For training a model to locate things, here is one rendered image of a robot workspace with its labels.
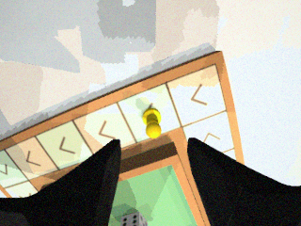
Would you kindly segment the orange board with square track and dice tray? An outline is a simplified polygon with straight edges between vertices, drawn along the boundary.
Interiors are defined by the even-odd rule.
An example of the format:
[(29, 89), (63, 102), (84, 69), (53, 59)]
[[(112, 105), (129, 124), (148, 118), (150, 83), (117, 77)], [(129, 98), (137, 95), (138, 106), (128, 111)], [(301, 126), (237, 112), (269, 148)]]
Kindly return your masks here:
[[(236, 159), (230, 117), (217, 64), (182, 75), (102, 106), (0, 151), (0, 185), (10, 197), (38, 193), (30, 180), (86, 161), (113, 139), (120, 149), (151, 139), (144, 110), (161, 112), (162, 133), (183, 128)], [(120, 175), (108, 226), (140, 212), (148, 226), (206, 226), (174, 142), (120, 159)]]

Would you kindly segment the yellow game pawn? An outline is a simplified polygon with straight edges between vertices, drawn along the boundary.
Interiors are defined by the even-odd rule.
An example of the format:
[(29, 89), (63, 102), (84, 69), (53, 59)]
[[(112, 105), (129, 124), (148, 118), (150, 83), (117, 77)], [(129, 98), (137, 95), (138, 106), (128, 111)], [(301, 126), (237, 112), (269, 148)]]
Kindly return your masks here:
[(148, 108), (144, 110), (143, 122), (147, 125), (146, 133), (150, 138), (157, 138), (161, 136), (162, 128), (161, 123), (161, 112), (157, 108)]

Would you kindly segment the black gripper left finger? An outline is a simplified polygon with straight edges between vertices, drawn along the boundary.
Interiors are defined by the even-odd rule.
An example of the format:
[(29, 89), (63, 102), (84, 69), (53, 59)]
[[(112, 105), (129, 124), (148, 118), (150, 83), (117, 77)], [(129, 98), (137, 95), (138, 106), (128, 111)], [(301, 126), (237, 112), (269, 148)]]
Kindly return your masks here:
[(0, 226), (108, 226), (120, 163), (113, 139), (38, 193), (1, 197)]

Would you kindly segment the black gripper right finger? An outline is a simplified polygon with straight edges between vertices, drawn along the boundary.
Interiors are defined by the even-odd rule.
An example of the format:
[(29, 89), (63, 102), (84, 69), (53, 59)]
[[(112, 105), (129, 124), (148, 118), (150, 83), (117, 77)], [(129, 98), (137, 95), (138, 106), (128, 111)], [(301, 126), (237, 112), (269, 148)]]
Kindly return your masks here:
[(287, 186), (196, 138), (189, 167), (211, 226), (301, 226), (301, 186)]

